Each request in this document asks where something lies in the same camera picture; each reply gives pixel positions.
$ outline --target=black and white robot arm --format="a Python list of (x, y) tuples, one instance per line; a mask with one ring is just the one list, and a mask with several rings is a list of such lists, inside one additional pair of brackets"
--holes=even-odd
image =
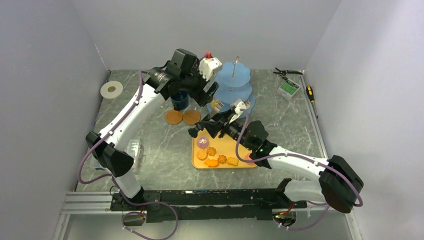
[[(222, 63), (217, 58), (206, 57), (199, 60), (193, 53), (177, 49), (172, 59), (167, 62), (166, 69), (155, 67), (149, 70), (144, 84), (140, 86), (142, 89), (139, 88), (108, 126), (99, 133), (92, 131), (88, 133), (86, 141), (90, 148), (103, 136), (107, 136), (94, 149), (93, 156), (112, 175), (131, 202), (144, 202), (144, 190), (132, 171), (134, 160), (124, 152), (133, 133), (147, 119), (149, 113), (178, 91), (187, 91), (201, 107), (205, 106), (212, 100), (219, 86), (212, 81), (221, 69)], [(211, 83), (210, 87), (205, 91), (208, 83)], [(251, 122), (243, 132), (243, 126), (234, 121), (240, 114), (239, 109), (232, 107), (226, 112), (207, 115), (196, 124), (195, 128), (189, 130), (189, 134), (196, 137), (198, 131), (206, 129), (213, 138), (218, 134), (219, 138), (227, 134), (237, 140), (242, 133), (239, 143), (252, 150), (250, 157), (254, 161), (258, 160), (255, 162), (258, 166), (290, 171), (311, 180), (284, 179), (276, 189), (280, 201), (326, 202), (340, 212), (351, 211), (357, 195), (340, 177), (324, 167), (330, 166), (340, 171), (359, 193), (363, 182), (343, 158), (339, 156), (333, 156), (331, 159), (316, 158), (288, 151), (267, 140), (268, 133), (260, 121)], [(111, 131), (119, 121), (122, 122)], [(299, 159), (301, 157), (312, 159), (314, 164)]]

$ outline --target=gray marble tabletop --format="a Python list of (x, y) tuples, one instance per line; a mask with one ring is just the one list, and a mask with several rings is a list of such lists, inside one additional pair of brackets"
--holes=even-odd
[[(300, 82), (300, 77), (288, 74), (288, 78)], [(124, 86), (123, 93), (115, 99), (103, 99), (94, 127), (98, 132), (109, 124), (127, 104), (138, 88), (138, 71), (114, 70), (110, 81), (119, 81)], [(298, 92), (290, 101), (277, 93), (284, 83), (272, 70), (251, 70), (250, 84), (256, 105), (250, 114), (250, 120), (261, 120), (269, 133), (268, 140), (286, 149), (301, 154), (321, 157), (316, 133), (311, 122), (306, 96)], [(203, 190), (203, 189), (251, 189), (276, 188), (284, 178), (303, 180), (291, 172), (280, 169), (233, 168), (233, 169), (197, 169), (192, 165), (192, 139), (188, 134), (191, 126), (181, 122), (170, 125), (165, 114), (172, 109), (168, 99), (147, 118), (133, 139), (139, 139), (143, 145), (143, 156), (134, 173), (145, 190)], [(200, 111), (204, 117), (208, 110), (199, 107), (190, 100), (187, 108)], [(92, 156), (82, 170), (84, 180), (104, 174), (103, 170), (89, 167)], [(77, 191), (108, 191), (112, 186), (110, 177), (94, 183), (78, 184)]]

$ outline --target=brown round coaster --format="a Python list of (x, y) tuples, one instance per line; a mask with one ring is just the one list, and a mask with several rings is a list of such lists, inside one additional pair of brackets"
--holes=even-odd
[(200, 115), (200, 112), (196, 110), (188, 110), (184, 113), (184, 116), (182, 117), (182, 120), (187, 125), (195, 125), (200, 121), (202, 116)]
[(173, 124), (173, 125), (179, 124), (181, 120), (183, 120), (183, 113), (180, 111), (175, 111), (174, 109), (171, 109), (166, 114), (165, 119), (169, 124)]

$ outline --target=dark blue cup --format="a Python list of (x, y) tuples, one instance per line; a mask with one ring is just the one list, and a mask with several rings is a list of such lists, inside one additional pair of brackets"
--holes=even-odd
[(189, 106), (189, 94), (186, 91), (179, 91), (171, 96), (173, 109), (181, 111)]

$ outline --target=roll of tape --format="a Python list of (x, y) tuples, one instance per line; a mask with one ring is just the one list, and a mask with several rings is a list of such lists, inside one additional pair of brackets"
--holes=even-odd
[(121, 95), (123, 90), (124, 86), (119, 81), (109, 81), (101, 86), (100, 94), (105, 99), (115, 99)]

